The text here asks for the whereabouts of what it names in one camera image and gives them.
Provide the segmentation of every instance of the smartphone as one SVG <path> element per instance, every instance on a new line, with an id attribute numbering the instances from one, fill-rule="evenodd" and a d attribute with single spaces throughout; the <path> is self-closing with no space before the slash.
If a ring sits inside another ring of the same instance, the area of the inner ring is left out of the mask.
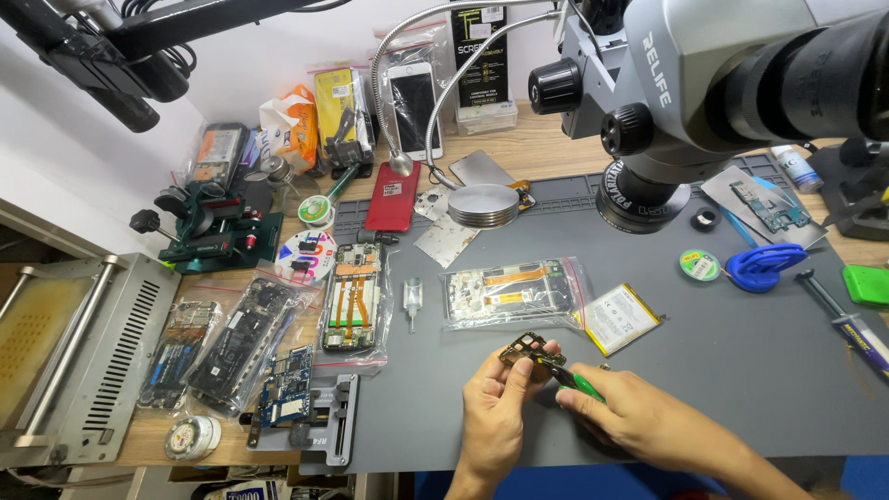
<path id="1" fill-rule="evenodd" d="M 414 161 L 426 159 L 426 127 L 436 106 L 436 88 L 432 66 L 418 62 L 396 66 L 386 71 L 392 102 L 395 103 L 396 128 L 401 150 Z M 432 158 L 441 158 L 441 123 L 436 117 L 432 137 Z"/>

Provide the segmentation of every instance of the wooden desk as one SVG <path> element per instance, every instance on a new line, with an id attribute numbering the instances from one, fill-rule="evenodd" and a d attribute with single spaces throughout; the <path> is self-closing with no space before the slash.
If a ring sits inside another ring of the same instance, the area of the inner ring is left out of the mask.
<path id="1" fill-rule="evenodd" d="M 815 142 L 819 146 L 836 144 L 840 140 L 824 140 Z M 469 153 L 484 149 L 515 179 L 546 179 L 578 173 L 600 172 L 605 169 L 611 158 L 599 145 L 596 137 L 571 141 L 561 131 L 559 115 L 539 117 L 531 112 L 527 101 L 519 103 L 518 125 L 516 130 L 505 133 L 494 133 L 477 137 L 446 137 L 444 149 L 447 151 L 436 164 L 453 178 L 447 166 Z M 380 148 L 377 164 L 388 157 L 388 149 Z M 426 172 L 420 175 L 418 192 L 431 187 Z M 343 194 L 342 199 L 370 198 L 373 193 L 375 178 L 354 181 Z M 319 182 L 321 191 L 331 185 L 330 178 Z M 820 195 L 799 195 L 814 220 L 821 221 L 828 211 Z M 281 243 L 290 236 L 305 230 L 305 225 L 297 218 L 284 218 Z M 889 244 L 860 239 L 846 238 L 837 231 L 828 234 L 830 244 L 837 250 L 846 263 L 867 266 L 881 266 L 889 258 Z M 200 276 L 186 276 L 180 286 L 180 294 L 200 279 L 218 279 L 228 286 L 243 289 L 249 283 L 252 270 L 232 270 L 216 272 Z M 884 314 L 889 324 L 889 314 Z M 281 350 L 291 349 L 305 343 L 314 342 L 316 332 L 304 331 L 297 341 L 295 332 L 287 333 L 282 342 Z M 120 465 L 170 465 L 197 464 L 197 462 L 175 463 L 164 454 L 164 438 L 173 421 L 156 416 L 150 411 L 137 411 L 130 424 L 129 432 L 121 448 L 116 463 Z M 285 452 L 248 452 L 246 450 L 246 428 L 228 426 L 223 423 L 222 441 L 210 456 L 201 461 L 201 465 L 235 465 L 235 464 L 297 464 L 299 453 Z"/>

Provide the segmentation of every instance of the circular sticker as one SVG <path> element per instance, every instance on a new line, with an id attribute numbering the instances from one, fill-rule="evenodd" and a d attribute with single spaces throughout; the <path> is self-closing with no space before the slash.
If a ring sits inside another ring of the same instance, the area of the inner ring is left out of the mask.
<path id="1" fill-rule="evenodd" d="M 195 426 L 191 423 L 183 423 L 173 429 L 170 434 L 170 449 L 180 452 L 191 446 L 195 440 Z"/>
<path id="2" fill-rule="evenodd" d="M 327 231 L 306 230 L 287 240 L 275 259 L 278 276 L 314 285 L 336 264 L 337 244 Z"/>
<path id="3" fill-rule="evenodd" d="M 679 256 L 679 267 L 699 281 L 712 281 L 719 277 L 719 261 L 705 250 L 684 251 Z"/>
<path id="4" fill-rule="evenodd" d="M 303 222 L 320 223 L 330 214 L 331 202 L 326 196 L 310 196 L 300 204 L 300 219 Z"/>

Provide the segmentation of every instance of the red phone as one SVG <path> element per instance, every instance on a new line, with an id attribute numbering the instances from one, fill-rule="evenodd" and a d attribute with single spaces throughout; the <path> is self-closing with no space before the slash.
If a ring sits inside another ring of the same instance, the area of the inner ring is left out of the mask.
<path id="1" fill-rule="evenodd" d="M 367 230 L 406 232 L 411 228 L 413 202 L 417 199 L 417 182 L 423 165 L 413 162 L 413 172 L 402 177 L 389 167 L 380 165 L 377 183 L 373 188 L 371 207 L 367 210 L 364 228 Z"/>

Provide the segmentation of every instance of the screen separator machine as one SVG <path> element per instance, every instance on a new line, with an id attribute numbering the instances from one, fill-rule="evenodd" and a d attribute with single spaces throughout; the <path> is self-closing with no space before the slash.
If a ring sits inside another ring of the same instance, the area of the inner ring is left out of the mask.
<path id="1" fill-rule="evenodd" d="M 0 467 L 116 459 L 180 280 L 144 254 L 19 270 L 0 306 Z"/>

